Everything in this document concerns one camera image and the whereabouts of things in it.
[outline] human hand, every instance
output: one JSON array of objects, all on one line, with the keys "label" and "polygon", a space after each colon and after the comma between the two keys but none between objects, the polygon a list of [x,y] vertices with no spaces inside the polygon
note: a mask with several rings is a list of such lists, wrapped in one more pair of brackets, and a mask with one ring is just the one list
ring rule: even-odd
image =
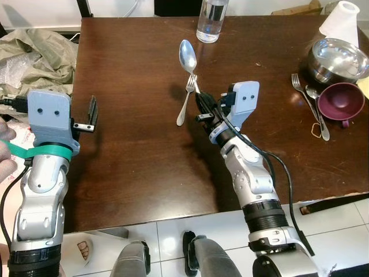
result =
[{"label": "human hand", "polygon": [[[12,140],[16,137],[13,129],[0,117],[0,140]],[[5,143],[0,141],[0,183],[17,169],[17,163],[10,160],[10,151]]]}]

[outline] white wall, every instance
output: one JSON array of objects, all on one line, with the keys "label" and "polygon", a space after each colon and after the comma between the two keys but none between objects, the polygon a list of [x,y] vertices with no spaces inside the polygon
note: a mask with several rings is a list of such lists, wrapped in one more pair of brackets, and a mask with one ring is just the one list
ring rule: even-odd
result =
[{"label": "white wall", "polygon": [[[333,0],[320,0],[322,6]],[[134,0],[89,0],[96,17],[122,17]],[[230,0],[227,15],[269,15],[274,10],[305,5],[310,0]],[[369,20],[369,0],[351,0],[360,8],[358,20]],[[138,0],[131,17],[154,15],[154,0]],[[76,0],[0,0],[0,22],[5,29],[69,28],[81,25]]]}]

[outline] metal fork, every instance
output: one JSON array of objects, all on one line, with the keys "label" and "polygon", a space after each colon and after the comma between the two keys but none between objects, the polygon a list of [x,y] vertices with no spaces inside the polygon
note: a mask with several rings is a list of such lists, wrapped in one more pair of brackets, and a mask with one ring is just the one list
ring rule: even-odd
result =
[{"label": "metal fork", "polygon": [[299,76],[297,73],[292,74],[291,76],[291,80],[292,80],[292,86],[295,90],[301,92],[301,94],[304,96],[306,102],[308,103],[310,110],[312,111],[312,114],[314,115],[315,119],[319,121],[317,112],[315,111],[315,108],[312,106],[312,104],[310,103],[309,99],[307,98],[304,89],[302,88],[301,84],[300,84],[300,80],[299,80]]},{"label": "metal fork", "polygon": [[187,102],[189,101],[190,94],[194,90],[195,90],[195,81],[192,78],[192,76],[190,76],[189,80],[187,81],[187,85],[186,85],[186,91],[187,91],[186,99],[184,100],[183,107],[182,107],[182,109],[179,112],[179,115],[177,117],[177,125],[178,126],[182,126],[184,121],[185,121]]}]

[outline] spoon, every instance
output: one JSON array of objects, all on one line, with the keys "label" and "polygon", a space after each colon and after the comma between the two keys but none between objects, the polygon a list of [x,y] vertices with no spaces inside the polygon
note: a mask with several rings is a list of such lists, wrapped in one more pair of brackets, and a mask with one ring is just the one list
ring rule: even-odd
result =
[{"label": "spoon", "polygon": [[306,93],[308,94],[308,96],[312,99],[315,100],[315,109],[317,111],[318,117],[319,117],[319,123],[321,126],[321,133],[322,133],[322,138],[325,141],[329,141],[329,131],[327,126],[325,125],[324,119],[322,114],[320,113],[319,109],[318,109],[318,98],[319,98],[319,94],[317,93],[317,90],[315,88],[311,88],[308,85],[305,87],[306,89]]},{"label": "spoon", "polygon": [[195,90],[196,93],[200,93],[195,76],[194,69],[196,68],[196,55],[191,43],[184,39],[179,46],[179,61],[183,69],[192,75],[195,80]]}]

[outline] wooden table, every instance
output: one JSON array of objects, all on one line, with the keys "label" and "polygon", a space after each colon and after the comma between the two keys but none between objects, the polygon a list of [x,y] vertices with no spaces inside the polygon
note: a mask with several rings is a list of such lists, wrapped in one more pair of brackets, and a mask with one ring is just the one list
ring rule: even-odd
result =
[{"label": "wooden table", "polygon": [[[242,132],[276,153],[292,174],[294,201],[368,191],[368,105],[348,129],[327,121],[331,140],[311,135],[314,117],[291,85],[324,17],[227,17],[219,41],[200,43],[197,18],[84,18],[73,115],[81,119],[96,95],[95,134],[83,134],[70,166],[66,231],[102,229],[240,209],[219,147],[194,117],[176,118],[189,75],[182,39],[192,42],[200,87],[215,96],[230,83],[260,82],[257,109]],[[360,33],[361,48],[369,43]],[[304,72],[300,73],[303,85]],[[275,163],[277,192],[287,179]]]}]

